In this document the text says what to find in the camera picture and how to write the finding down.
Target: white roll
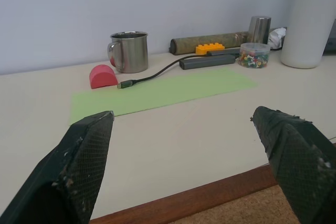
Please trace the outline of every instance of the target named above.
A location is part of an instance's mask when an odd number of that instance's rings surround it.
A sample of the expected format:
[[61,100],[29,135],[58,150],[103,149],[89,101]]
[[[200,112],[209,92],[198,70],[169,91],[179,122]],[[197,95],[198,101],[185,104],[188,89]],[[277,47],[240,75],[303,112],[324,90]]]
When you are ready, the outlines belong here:
[[294,0],[281,62],[295,68],[319,65],[336,18],[336,0]]

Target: white wall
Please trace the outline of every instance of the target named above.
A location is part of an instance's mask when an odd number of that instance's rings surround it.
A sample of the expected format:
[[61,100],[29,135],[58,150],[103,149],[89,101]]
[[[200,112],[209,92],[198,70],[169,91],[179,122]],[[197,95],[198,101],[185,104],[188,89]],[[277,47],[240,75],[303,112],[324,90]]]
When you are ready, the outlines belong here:
[[291,0],[0,0],[0,74],[107,59],[112,33],[149,33],[149,52],[172,38],[247,30],[252,15],[287,24]]

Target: mug handle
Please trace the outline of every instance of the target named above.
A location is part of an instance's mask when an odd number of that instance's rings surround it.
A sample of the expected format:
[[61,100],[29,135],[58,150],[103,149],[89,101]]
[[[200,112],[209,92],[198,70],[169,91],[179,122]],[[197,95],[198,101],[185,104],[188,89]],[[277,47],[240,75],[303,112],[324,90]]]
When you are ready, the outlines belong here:
[[113,51],[114,51],[115,45],[117,44],[119,44],[119,42],[112,42],[112,43],[109,43],[109,45],[107,46],[107,55],[109,56],[109,60],[112,66],[114,67],[116,67],[116,63],[114,61]]

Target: white desk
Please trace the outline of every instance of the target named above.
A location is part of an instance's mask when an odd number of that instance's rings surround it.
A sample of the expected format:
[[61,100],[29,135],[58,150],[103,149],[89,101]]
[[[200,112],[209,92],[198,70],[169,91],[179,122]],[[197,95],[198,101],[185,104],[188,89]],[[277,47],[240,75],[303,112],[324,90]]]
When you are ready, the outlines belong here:
[[[299,115],[335,137],[336,57],[303,70],[282,65],[278,56],[272,53],[265,69],[227,66],[256,81],[256,88],[116,117],[92,218],[267,163],[249,120],[259,105]],[[118,79],[149,76],[176,58],[152,56],[147,71]],[[67,131],[71,95],[90,90],[89,72],[96,65],[0,76],[0,213]],[[192,71],[204,69],[176,66],[160,78]]]

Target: yellow lego brick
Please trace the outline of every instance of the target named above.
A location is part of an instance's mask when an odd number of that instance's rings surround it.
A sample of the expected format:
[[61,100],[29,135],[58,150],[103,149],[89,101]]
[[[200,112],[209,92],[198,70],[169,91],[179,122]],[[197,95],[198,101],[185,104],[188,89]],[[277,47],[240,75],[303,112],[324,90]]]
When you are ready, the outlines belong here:
[[198,45],[196,47],[196,54],[197,55],[206,55],[206,52],[208,51],[219,51],[224,50],[225,47],[222,44],[214,43],[214,44],[204,44],[204,45]]

